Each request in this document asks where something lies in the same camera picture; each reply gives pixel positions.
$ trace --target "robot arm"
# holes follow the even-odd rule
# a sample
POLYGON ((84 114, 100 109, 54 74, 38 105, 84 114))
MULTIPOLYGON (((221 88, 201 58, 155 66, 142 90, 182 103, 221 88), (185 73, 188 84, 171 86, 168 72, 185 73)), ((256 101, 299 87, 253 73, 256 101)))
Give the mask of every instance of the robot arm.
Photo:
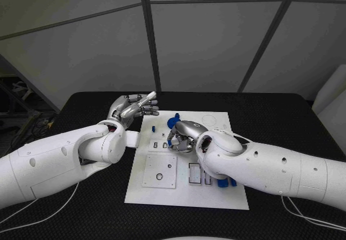
POLYGON ((240 145, 232 135, 216 128, 193 140, 200 166, 213 178, 230 176, 268 194, 308 199, 346 211, 344 162, 257 142, 240 145))
POLYGON ((106 120, 25 144, 0 159, 0 209, 57 193, 119 161, 125 147, 139 143, 139 133, 125 131, 133 117, 158 115, 154 98, 155 92, 120 96, 106 120))

